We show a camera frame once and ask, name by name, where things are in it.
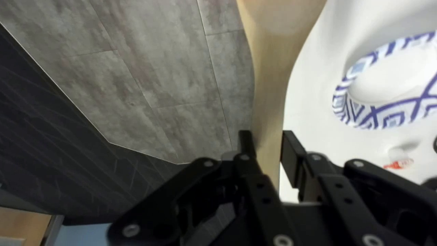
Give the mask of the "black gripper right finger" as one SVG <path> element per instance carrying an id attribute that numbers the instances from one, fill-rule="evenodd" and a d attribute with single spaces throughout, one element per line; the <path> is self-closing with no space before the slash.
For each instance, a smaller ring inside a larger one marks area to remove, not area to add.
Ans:
<path id="1" fill-rule="evenodd" d="M 292 131 L 284 131 L 280 160 L 298 190 L 298 205 L 288 211 L 302 246 L 388 246 L 358 192 L 324 155 L 309 153 Z"/>

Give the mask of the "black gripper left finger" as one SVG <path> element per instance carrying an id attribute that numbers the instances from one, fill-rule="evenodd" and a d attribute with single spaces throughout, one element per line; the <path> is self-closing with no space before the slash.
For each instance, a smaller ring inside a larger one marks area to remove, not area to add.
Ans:
<path id="1" fill-rule="evenodd" d="M 247 208 L 250 238 L 254 246 L 296 246 L 285 207 L 270 179 L 261 171 L 250 130 L 238 133 L 238 175 Z"/>

